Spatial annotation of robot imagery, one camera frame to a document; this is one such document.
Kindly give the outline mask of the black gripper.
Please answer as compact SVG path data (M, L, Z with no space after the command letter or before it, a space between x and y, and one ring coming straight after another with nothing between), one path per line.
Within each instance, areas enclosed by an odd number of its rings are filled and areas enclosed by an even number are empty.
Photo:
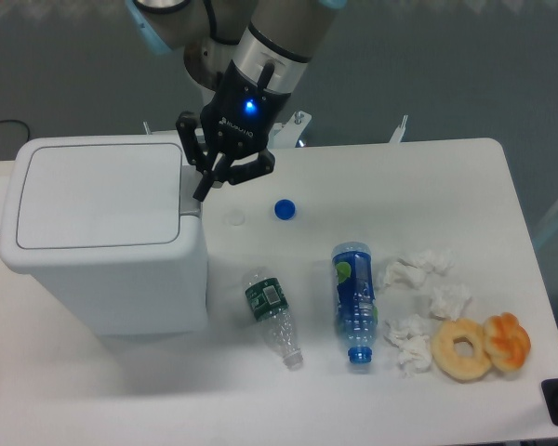
M274 72L275 64L267 61L259 77L251 80L231 62L200 119L191 111L179 115L176 129L187 161L202 175L193 193L198 202L206 199L215 184L234 186L273 171L275 158L264 149L275 119L290 98L269 88ZM204 144L196 136L200 122ZM233 164L256 152L255 160Z

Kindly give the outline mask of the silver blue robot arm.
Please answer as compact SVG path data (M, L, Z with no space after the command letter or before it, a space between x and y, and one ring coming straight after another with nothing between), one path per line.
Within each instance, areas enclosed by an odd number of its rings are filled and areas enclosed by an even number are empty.
M296 89L343 1L129 1L147 45L181 49L204 108L176 128L201 174L193 197L270 174L275 121Z

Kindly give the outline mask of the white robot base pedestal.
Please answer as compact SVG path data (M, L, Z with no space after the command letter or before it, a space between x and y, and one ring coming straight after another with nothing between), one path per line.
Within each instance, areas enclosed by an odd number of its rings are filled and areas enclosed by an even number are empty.
M251 80L259 77L262 67L267 61L273 62L275 64L275 72L272 75L269 88L281 93L276 85L281 71L279 60L273 56L268 48L261 45L251 35L246 37L245 48L228 46L212 39L206 39L195 49L190 48L186 50L184 61L188 74L203 90L204 107L214 97L221 79L231 62L234 62L238 69ZM193 113L200 119L201 112ZM196 129L196 136L199 143L206 143L201 122Z

